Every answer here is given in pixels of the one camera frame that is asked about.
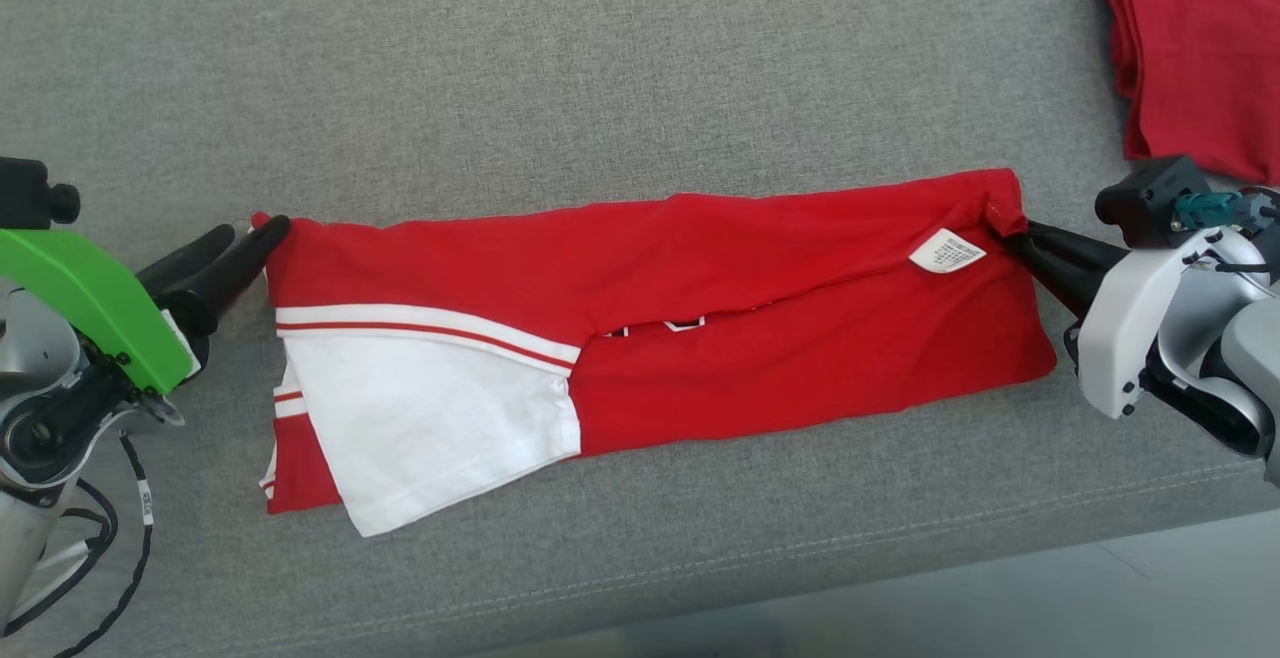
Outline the red shorts with white stripes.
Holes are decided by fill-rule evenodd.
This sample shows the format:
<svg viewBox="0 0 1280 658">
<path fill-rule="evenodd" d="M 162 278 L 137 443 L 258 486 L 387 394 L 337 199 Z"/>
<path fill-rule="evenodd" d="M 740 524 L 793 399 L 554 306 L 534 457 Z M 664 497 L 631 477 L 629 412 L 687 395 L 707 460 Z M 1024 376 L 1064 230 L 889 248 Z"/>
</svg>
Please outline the red shorts with white stripes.
<svg viewBox="0 0 1280 658">
<path fill-rule="evenodd" d="M 1130 161 L 1280 188 L 1280 0 L 1106 0 Z"/>
</svg>

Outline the red white Bulls jersey shirt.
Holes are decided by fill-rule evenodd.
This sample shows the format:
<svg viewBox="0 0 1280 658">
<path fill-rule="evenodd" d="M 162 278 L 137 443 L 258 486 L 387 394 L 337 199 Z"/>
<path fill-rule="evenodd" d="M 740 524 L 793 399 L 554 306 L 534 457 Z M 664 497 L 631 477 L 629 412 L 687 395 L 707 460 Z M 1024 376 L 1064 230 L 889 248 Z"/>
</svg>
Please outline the red white Bulls jersey shirt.
<svg viewBox="0 0 1280 658">
<path fill-rule="evenodd" d="M 1011 169 L 375 228 L 297 219 L 260 486 L 381 535 L 561 462 L 1047 376 Z"/>
</svg>

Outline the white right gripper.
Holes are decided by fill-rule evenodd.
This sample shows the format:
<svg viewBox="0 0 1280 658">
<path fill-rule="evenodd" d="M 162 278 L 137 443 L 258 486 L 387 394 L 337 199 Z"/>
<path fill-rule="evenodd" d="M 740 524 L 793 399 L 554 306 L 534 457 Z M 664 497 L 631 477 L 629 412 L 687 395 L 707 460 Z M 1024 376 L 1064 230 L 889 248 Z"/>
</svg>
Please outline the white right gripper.
<svg viewBox="0 0 1280 658">
<path fill-rule="evenodd" d="M 1029 221 L 1007 250 L 1076 319 L 1078 380 L 1108 417 L 1149 394 L 1188 419 L 1271 415 L 1271 259 L 1239 230 L 1129 251 Z"/>
</svg>

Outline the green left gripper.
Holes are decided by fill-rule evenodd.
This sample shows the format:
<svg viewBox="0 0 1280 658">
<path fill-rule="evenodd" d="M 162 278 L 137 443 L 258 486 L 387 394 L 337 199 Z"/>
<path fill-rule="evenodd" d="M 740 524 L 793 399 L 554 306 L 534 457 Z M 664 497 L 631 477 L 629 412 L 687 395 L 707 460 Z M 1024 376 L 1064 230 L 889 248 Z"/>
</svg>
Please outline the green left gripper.
<svg viewBox="0 0 1280 658">
<path fill-rule="evenodd" d="M 73 230 L 0 229 L 0 277 L 36 294 L 74 330 L 116 358 L 141 390 L 168 394 L 198 371 L 189 339 L 212 335 L 221 317 L 264 271 L 291 230 L 268 219 L 238 233 L 216 225 L 140 271 L 140 280 Z"/>
</svg>

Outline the grey fabric sofa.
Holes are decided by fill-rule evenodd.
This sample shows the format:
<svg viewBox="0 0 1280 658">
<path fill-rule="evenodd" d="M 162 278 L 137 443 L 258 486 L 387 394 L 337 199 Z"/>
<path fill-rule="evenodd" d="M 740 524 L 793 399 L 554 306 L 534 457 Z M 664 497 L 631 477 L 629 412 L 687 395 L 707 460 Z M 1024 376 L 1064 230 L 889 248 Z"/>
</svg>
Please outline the grey fabric sofa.
<svg viewBox="0 0 1280 658">
<path fill-rule="evenodd" d="M 1126 172 L 1102 0 L 0 0 L 0 155 L 143 266 L 255 210 L 342 221 L 780 195 L 1011 166 L 1100 233 Z M 1280 508 L 1068 366 L 772 437 L 575 461 L 384 538 L 268 516 L 261 285 L 136 439 L 157 508 L 84 658 L 456 658 Z"/>
</svg>

